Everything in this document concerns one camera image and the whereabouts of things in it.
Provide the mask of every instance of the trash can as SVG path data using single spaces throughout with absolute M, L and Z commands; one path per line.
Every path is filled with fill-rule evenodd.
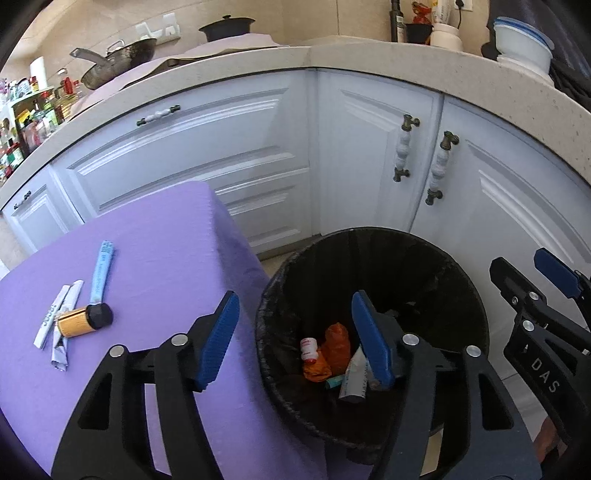
M 475 286 L 455 260 L 409 233 L 384 228 L 340 231 L 286 260 L 265 289 L 256 315 L 256 345 L 271 401 L 293 427 L 304 426 L 347 447 L 349 459 L 372 463 L 387 438 L 404 390 L 366 392 L 364 402 L 339 400 L 339 389 L 303 377 L 300 340 L 324 338 L 340 322 L 351 354 L 359 346 L 351 298 L 365 290 L 378 312 L 395 310 L 405 332 L 433 346 L 488 353 L 486 312 Z M 445 393 L 438 392 L 433 430 L 442 425 Z

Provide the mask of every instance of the power cord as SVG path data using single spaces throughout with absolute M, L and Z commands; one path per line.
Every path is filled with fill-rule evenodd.
M 463 0 L 456 0 L 456 5 L 457 5 L 458 11 L 460 12 L 460 22 L 457 25 L 457 27 L 459 29 L 460 28 L 460 25 L 462 24 L 462 8 L 464 8 L 464 2 L 463 2 Z

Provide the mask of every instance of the black pot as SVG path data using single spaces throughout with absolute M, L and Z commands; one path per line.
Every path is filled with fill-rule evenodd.
M 429 35 L 431 35 L 432 31 L 432 25 L 407 23 L 407 41 L 408 43 L 424 44 L 429 38 Z
M 237 37 L 251 32 L 252 18 L 240 17 L 230 18 L 231 15 L 224 15 L 223 20 L 219 20 L 199 29 L 205 33 L 207 41 L 220 40 L 220 38 Z

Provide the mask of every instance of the electrical outlet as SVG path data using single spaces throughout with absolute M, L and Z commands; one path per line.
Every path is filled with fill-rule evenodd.
M 462 10 L 464 12 L 473 12 L 474 11 L 474 7 L 472 6 L 472 0 L 463 0 L 464 2 L 464 6 L 462 7 Z M 457 5 L 454 2 L 453 3 L 454 8 L 457 10 Z

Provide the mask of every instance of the red bottle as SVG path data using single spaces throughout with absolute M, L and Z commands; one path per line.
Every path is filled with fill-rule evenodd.
M 74 86 L 72 85 L 72 81 L 70 80 L 70 77 L 66 77 L 63 79 L 63 85 L 64 87 L 64 92 L 67 95 L 73 95 L 74 94 Z

